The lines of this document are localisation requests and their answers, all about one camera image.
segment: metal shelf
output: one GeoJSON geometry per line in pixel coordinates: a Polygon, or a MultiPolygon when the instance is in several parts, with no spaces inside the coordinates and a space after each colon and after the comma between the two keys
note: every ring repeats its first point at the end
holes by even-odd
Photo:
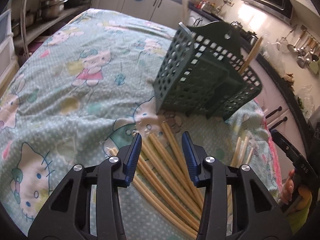
{"type": "MultiPolygon", "coordinates": [[[[61,21],[62,19],[77,13],[79,11],[84,11],[90,7],[90,4],[81,5],[75,8],[65,9],[62,14],[51,21],[44,22],[42,20],[37,21],[34,25],[27,29],[26,35],[26,45],[29,45],[36,37],[38,37],[41,33],[49,29],[51,26],[55,25],[57,22],[61,21]]],[[[13,44],[16,48],[23,48],[23,41],[21,35],[13,39],[13,44]]]]}

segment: green plastic basket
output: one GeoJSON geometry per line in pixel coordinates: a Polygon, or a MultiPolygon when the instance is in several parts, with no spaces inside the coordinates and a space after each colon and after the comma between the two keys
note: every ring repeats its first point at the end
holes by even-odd
{"type": "Polygon", "coordinates": [[[153,84],[156,110],[204,114],[228,119],[262,90],[255,72],[243,64],[240,37],[223,22],[180,27],[153,84]]]}

